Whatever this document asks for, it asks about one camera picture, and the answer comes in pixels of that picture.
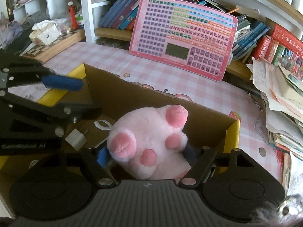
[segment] red book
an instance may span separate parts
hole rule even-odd
[[[134,29],[134,23],[136,22],[136,18],[134,18],[129,24],[128,26],[125,28],[128,31],[131,31],[132,29]]]
[[[266,18],[265,24],[271,28],[268,35],[278,41],[281,45],[285,46],[287,49],[297,53],[299,58],[303,60],[303,42],[301,42],[295,35],[286,30],[284,27],[268,18]]]
[[[271,63],[272,60],[274,59],[278,46],[279,46],[279,42],[277,42],[276,40],[272,39],[270,41],[270,44],[268,46],[267,52],[264,57],[264,59],[267,60],[269,63]]]
[[[270,37],[264,35],[257,43],[257,46],[251,53],[251,56],[256,60],[264,58],[270,44]]]

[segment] plastic bag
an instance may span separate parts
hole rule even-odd
[[[56,24],[49,20],[35,24],[32,30],[33,32],[29,35],[29,38],[34,44],[38,45],[48,45],[60,36]]]

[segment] table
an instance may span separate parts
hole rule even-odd
[[[82,42],[77,42],[56,55],[44,66],[66,75],[81,63],[117,74],[126,81],[139,82],[147,88],[239,118],[239,148],[282,183],[283,155],[269,145],[266,117],[242,89],[223,81],[215,82],[173,66],[132,56],[122,49]],[[47,92],[47,88],[43,84],[35,84],[10,88],[9,92],[37,101]]]

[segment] small toy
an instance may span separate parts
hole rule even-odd
[[[187,116],[180,105],[127,113],[110,131],[109,153],[136,179],[178,181],[191,168],[181,153],[187,144],[182,132]]]

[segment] toy keyboard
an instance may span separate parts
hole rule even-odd
[[[141,0],[129,52],[221,81],[238,20],[180,0]]]

